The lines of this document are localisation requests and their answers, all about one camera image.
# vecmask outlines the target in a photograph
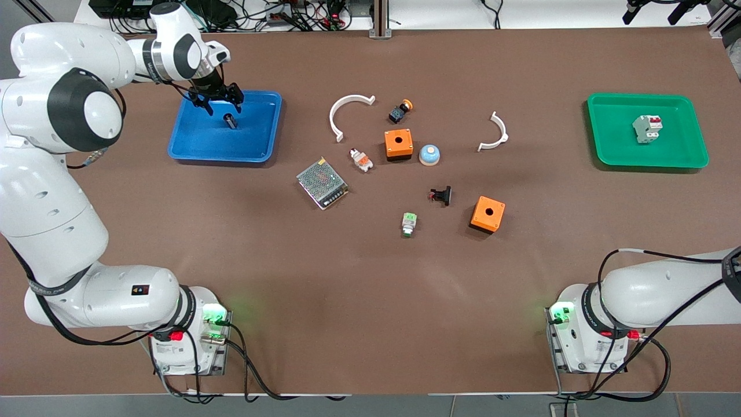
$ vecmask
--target orange and white connector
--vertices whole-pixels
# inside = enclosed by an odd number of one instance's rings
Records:
[[[633,122],[633,129],[636,130],[638,143],[651,143],[658,139],[659,131],[663,127],[661,117],[658,116],[641,116]]]
[[[353,161],[355,161],[355,165],[357,165],[357,167],[360,168],[363,172],[368,172],[368,170],[373,167],[373,163],[370,159],[368,159],[368,156],[365,154],[365,152],[360,152],[355,148],[352,148],[350,150],[350,158],[353,158]]]

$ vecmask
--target blue tray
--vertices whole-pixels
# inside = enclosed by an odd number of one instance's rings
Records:
[[[211,102],[213,116],[186,99],[180,103],[167,153],[176,160],[252,162],[267,161],[273,154],[283,102],[275,91],[242,91],[245,102],[237,113],[229,102]],[[224,121],[231,113],[232,129]]]

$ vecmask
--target gray floor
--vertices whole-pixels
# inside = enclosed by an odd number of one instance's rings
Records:
[[[452,397],[426,395],[357,395],[341,402],[324,398],[273,401],[260,398],[246,404],[240,397],[217,398],[202,406],[166,395],[75,395],[62,397],[2,397],[2,417],[449,417]],[[455,417],[547,417],[544,395],[458,396]],[[644,404],[600,399],[578,403],[581,417],[735,417],[741,416],[741,394],[665,394]]]

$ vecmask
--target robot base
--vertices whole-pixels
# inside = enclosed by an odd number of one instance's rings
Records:
[[[228,326],[215,326],[203,319],[205,304],[219,303],[216,296],[202,286],[192,286],[190,290],[196,296],[196,311],[193,322],[187,333],[179,341],[152,341],[152,353],[156,363],[164,375],[193,375],[196,373],[194,365],[198,364],[200,375],[224,375],[226,362],[226,346],[223,342],[213,341],[212,335],[229,336]],[[196,354],[193,354],[193,343],[196,345]]]
[[[561,324],[549,324],[548,337],[556,366],[562,372],[596,373],[605,360],[612,340],[595,332],[582,311],[582,295],[586,284],[574,284],[563,290],[558,302],[548,310],[549,321],[562,318]],[[610,357],[602,369],[610,372],[622,365],[628,351],[628,338],[615,340]]]

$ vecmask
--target green tray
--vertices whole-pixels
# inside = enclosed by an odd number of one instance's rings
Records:
[[[684,96],[594,93],[587,99],[597,157],[607,165],[704,168],[708,151],[692,102]],[[633,121],[661,117],[659,138],[638,143]]]

